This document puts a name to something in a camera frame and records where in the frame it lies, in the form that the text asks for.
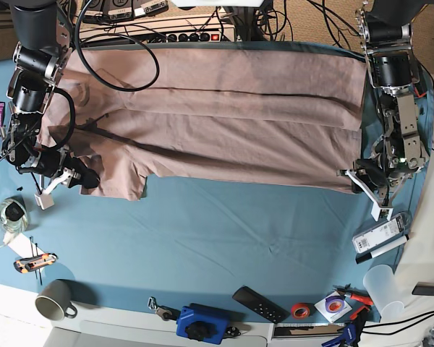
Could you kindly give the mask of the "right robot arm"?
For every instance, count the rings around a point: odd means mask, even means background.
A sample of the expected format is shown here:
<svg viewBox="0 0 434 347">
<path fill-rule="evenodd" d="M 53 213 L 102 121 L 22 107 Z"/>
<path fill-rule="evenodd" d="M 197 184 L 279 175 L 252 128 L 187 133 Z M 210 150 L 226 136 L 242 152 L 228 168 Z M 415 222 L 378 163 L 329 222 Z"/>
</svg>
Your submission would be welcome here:
<svg viewBox="0 0 434 347">
<path fill-rule="evenodd" d="M 98 174 L 69 154 L 67 143 L 76 126 L 75 102 L 59 88 L 73 51 L 74 26 L 57 1 L 6 1 L 18 43 L 14 74 L 7 88 L 11 117 L 0 125 L 0 162 L 19 174 L 47 177 L 54 185 L 96 188 Z M 38 144 L 42 118 L 54 95 L 69 105 L 67 133 L 50 147 Z"/>
</svg>

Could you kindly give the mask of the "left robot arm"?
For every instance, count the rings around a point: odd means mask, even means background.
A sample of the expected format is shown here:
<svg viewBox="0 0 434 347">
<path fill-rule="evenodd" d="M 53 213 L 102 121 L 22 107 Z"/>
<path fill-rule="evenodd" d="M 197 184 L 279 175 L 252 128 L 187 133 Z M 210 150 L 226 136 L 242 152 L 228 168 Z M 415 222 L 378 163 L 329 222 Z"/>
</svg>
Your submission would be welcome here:
<svg viewBox="0 0 434 347">
<path fill-rule="evenodd" d="M 370 158 L 358 160 L 356 168 L 383 205 L 428 161 L 416 104 L 426 96 L 427 86 L 412 44 L 412 21 L 424 6 L 423 1 L 374 1 L 371 9 L 361 6 L 355 12 L 383 128 Z"/>
</svg>

